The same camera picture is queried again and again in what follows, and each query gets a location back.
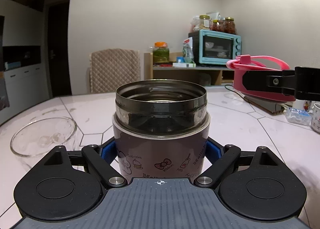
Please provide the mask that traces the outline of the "teal toaster oven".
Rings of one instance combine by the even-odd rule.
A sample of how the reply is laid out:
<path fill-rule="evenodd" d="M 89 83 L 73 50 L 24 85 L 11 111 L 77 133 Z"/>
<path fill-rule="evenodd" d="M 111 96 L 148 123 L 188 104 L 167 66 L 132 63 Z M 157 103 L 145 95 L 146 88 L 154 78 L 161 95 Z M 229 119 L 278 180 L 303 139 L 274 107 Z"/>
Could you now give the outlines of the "teal toaster oven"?
<path fill-rule="evenodd" d="M 190 32 L 196 65 L 222 65 L 241 54 L 241 37 L 211 30 Z"/>

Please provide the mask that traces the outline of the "green pickle jar orange lid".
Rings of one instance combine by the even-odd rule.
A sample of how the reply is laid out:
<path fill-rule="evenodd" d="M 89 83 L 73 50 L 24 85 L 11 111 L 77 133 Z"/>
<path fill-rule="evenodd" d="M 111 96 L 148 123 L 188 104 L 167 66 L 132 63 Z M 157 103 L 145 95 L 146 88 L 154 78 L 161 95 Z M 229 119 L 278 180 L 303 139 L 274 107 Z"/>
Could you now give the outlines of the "green pickle jar orange lid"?
<path fill-rule="evenodd" d="M 155 42 L 152 50 L 153 63 L 169 63 L 170 51 L 166 42 Z"/>

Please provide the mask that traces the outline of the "clear glass cup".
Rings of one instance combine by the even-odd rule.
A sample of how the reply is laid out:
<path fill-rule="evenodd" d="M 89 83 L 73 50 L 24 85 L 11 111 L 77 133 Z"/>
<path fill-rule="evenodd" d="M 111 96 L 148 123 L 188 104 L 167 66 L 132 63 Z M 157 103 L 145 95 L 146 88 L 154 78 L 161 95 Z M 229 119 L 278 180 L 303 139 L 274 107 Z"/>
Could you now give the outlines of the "clear glass cup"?
<path fill-rule="evenodd" d="M 10 149 L 23 168 L 29 171 L 56 146 L 74 150 L 77 129 L 76 122 L 68 117 L 33 121 L 13 135 Z"/>

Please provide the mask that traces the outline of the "quilted beige chair back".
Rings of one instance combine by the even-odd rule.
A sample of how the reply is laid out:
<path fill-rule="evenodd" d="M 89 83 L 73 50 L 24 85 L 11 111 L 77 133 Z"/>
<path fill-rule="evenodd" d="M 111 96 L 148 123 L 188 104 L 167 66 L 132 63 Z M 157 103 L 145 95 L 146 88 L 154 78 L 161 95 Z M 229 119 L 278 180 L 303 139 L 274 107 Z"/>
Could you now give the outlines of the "quilted beige chair back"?
<path fill-rule="evenodd" d="M 90 92 L 114 92 L 119 86 L 140 80 L 138 51 L 121 48 L 96 51 L 89 56 Z"/>

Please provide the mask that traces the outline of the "red preserve jar middle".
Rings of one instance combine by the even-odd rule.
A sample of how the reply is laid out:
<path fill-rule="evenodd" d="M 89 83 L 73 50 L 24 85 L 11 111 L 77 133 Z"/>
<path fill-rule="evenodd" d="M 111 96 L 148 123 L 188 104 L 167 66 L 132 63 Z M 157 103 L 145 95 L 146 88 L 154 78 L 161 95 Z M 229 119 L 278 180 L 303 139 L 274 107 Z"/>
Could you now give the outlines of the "red preserve jar middle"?
<path fill-rule="evenodd" d="M 211 30 L 216 32 L 224 32 L 224 21 L 217 19 L 213 20 Z"/>

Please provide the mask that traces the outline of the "wooden side shelf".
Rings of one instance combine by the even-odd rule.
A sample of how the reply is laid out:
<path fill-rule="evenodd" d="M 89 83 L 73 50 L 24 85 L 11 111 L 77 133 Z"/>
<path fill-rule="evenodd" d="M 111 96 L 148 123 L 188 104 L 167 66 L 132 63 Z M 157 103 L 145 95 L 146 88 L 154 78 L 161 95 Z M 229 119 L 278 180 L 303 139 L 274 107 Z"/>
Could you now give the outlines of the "wooden side shelf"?
<path fill-rule="evenodd" d="M 221 86 L 234 80 L 234 71 L 225 66 L 174 67 L 172 64 L 155 65 L 152 53 L 144 53 L 143 78 L 182 80 L 202 86 Z"/>

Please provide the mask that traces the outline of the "white mug behind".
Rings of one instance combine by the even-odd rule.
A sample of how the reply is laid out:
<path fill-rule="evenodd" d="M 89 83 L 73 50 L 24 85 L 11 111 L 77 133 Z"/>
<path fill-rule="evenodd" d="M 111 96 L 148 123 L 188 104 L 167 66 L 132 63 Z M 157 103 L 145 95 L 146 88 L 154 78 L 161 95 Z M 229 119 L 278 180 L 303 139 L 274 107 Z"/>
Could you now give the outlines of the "white mug behind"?
<path fill-rule="evenodd" d="M 293 102 L 292 107 L 295 109 L 300 109 L 300 110 L 305 110 L 305 111 L 309 111 L 310 107 L 311 107 L 311 103 L 312 101 L 310 100 L 298 100 L 296 99 Z"/>

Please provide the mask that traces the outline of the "pink patterned thermos jar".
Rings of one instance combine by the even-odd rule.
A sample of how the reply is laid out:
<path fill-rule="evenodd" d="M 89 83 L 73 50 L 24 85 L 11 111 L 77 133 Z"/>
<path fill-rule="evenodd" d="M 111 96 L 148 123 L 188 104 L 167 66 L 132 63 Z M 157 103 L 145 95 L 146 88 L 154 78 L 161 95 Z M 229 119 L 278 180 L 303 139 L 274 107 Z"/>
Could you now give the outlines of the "pink patterned thermos jar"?
<path fill-rule="evenodd" d="M 112 117 L 121 174 L 189 178 L 201 174 L 210 127 L 207 91 L 180 80 L 153 79 L 116 90 Z"/>

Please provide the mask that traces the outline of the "light jar yellow lid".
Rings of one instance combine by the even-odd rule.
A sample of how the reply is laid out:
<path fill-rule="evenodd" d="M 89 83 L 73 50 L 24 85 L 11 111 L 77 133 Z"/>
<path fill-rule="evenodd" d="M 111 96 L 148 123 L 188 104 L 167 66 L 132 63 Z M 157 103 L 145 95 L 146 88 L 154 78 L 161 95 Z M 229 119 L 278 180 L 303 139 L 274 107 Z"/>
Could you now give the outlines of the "light jar yellow lid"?
<path fill-rule="evenodd" d="M 199 19 L 200 19 L 199 29 L 200 30 L 209 30 L 210 29 L 210 16 L 209 15 L 200 15 Z"/>

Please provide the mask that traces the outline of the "black smartphone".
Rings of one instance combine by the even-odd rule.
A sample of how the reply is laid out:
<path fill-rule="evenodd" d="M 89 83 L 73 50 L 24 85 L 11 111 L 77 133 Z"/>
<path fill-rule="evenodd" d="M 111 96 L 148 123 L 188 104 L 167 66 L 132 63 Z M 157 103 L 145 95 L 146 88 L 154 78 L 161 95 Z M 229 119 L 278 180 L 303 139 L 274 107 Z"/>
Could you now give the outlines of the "black smartphone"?
<path fill-rule="evenodd" d="M 271 115 L 277 115 L 277 114 L 283 113 L 283 111 L 285 110 L 285 108 L 282 105 L 276 102 L 271 102 L 271 101 L 267 101 L 259 98 L 253 98 L 250 96 L 244 96 L 244 99 L 250 104 L 252 104 L 253 106 Z"/>

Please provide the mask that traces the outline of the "white storage cabinet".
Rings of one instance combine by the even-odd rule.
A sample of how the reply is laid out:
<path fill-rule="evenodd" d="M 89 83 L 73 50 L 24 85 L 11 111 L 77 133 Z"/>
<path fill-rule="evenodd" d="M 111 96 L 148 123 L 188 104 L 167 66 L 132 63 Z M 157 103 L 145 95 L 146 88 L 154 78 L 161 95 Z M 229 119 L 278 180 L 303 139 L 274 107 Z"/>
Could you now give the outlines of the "white storage cabinet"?
<path fill-rule="evenodd" d="M 1 0 L 1 123 L 49 99 L 44 13 Z"/>

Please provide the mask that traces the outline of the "red preserve jar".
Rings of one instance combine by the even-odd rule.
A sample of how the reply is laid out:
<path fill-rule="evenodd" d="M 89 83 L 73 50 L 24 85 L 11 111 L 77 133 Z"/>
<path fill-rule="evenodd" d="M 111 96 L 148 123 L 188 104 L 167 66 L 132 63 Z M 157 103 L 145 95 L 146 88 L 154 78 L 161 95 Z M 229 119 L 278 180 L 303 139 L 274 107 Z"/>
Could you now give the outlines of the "red preserve jar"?
<path fill-rule="evenodd" d="M 235 22 L 233 18 L 226 17 L 223 22 L 223 26 L 224 26 L 225 33 L 236 34 L 236 27 L 235 27 Z"/>
<path fill-rule="evenodd" d="M 213 20 L 211 30 L 216 32 L 224 32 L 224 21 L 217 19 Z"/>

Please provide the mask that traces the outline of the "clear plastic box blue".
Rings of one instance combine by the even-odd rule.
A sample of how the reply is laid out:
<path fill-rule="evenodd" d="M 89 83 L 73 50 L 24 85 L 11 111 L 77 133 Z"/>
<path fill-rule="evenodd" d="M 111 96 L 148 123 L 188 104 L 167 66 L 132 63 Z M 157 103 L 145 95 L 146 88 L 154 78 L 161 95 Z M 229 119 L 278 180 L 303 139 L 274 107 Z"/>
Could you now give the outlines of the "clear plastic box blue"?
<path fill-rule="evenodd" d="M 312 119 L 311 115 L 305 110 L 292 107 L 287 108 L 285 117 L 288 122 L 303 126 L 309 126 Z"/>

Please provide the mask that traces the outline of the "pink jar lid with strap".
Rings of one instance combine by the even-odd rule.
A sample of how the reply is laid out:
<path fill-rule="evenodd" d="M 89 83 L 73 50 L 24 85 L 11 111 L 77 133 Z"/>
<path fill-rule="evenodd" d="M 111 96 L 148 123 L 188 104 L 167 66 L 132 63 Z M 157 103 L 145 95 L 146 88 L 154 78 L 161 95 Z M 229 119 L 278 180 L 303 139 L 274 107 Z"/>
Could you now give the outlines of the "pink jar lid with strap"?
<path fill-rule="evenodd" d="M 271 61 L 276 63 L 280 69 L 274 69 L 269 68 L 263 63 L 261 63 L 259 60 L 265 59 L 267 61 Z M 235 59 L 229 60 L 226 63 L 226 66 L 228 69 L 231 69 L 234 71 L 234 81 L 233 81 L 233 87 L 244 93 L 245 95 L 254 96 L 260 99 L 265 100 L 272 100 L 272 101 L 278 101 L 278 102 L 287 102 L 287 101 L 295 101 L 295 97 L 293 95 L 285 95 L 282 92 L 262 92 L 261 87 L 262 85 L 265 85 L 266 83 L 263 83 L 258 78 L 249 78 L 248 83 L 250 85 L 253 85 L 255 81 L 258 82 L 259 91 L 250 91 L 248 88 L 244 86 L 242 83 L 244 80 L 244 75 L 249 70 L 275 70 L 275 71 L 281 71 L 281 70 L 289 70 L 289 65 L 276 57 L 272 56 L 250 56 L 250 55 L 240 55 L 236 56 Z"/>

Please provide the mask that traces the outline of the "red preserve jar right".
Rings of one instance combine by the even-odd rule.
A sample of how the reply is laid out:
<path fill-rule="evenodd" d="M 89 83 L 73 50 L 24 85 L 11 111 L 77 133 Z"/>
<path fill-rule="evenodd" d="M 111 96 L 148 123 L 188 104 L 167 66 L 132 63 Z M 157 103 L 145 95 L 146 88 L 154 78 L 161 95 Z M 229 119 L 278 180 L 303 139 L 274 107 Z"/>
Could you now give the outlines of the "red preserve jar right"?
<path fill-rule="evenodd" d="M 224 26 L 225 33 L 236 34 L 236 27 L 235 27 L 235 22 L 233 18 L 226 17 L 223 22 L 223 26 Z"/>

